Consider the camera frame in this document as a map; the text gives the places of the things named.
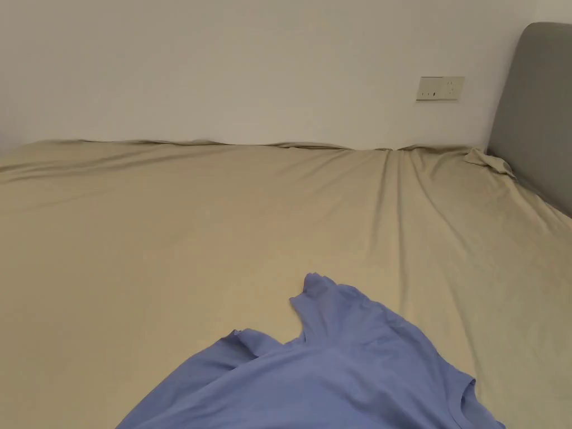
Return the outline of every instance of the gray headboard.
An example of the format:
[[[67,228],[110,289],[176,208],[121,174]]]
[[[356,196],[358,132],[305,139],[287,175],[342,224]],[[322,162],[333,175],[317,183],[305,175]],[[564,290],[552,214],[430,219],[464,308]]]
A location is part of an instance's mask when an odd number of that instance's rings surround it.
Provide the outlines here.
[[[488,151],[572,215],[572,25],[538,22],[524,30]]]

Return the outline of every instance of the electrical socket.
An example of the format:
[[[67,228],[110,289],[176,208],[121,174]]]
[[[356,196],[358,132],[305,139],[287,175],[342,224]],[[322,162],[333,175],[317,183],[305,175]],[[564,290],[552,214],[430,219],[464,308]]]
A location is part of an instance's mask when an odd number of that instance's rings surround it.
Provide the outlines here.
[[[419,89],[417,90],[418,101],[438,100],[441,87],[443,86],[443,78],[440,77],[422,77],[419,81]]]
[[[463,91],[463,76],[444,77],[439,95],[440,100],[458,100]]]

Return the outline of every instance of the blue t-shirt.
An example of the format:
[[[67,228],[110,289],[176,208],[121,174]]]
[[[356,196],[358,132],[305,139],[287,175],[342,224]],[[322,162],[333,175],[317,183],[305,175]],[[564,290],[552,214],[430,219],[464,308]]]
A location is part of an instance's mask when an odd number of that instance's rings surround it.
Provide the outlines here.
[[[190,357],[118,429],[499,429],[475,380],[357,289],[308,274],[287,344],[234,331]]]

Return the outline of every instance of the bed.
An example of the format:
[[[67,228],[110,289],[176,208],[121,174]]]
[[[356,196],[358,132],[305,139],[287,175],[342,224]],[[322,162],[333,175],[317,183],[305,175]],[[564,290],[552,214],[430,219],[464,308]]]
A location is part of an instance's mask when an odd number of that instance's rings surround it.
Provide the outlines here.
[[[0,426],[114,427],[235,328],[297,336],[319,272],[418,325],[507,427],[569,428],[571,255],[572,220],[477,149],[24,146],[0,158]]]

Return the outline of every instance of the outlet plate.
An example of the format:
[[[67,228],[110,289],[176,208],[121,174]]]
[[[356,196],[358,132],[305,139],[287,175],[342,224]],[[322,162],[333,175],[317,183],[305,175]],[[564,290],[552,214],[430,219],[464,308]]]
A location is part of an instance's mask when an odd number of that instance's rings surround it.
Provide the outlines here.
[[[417,101],[455,101],[463,91],[464,76],[422,77]]]

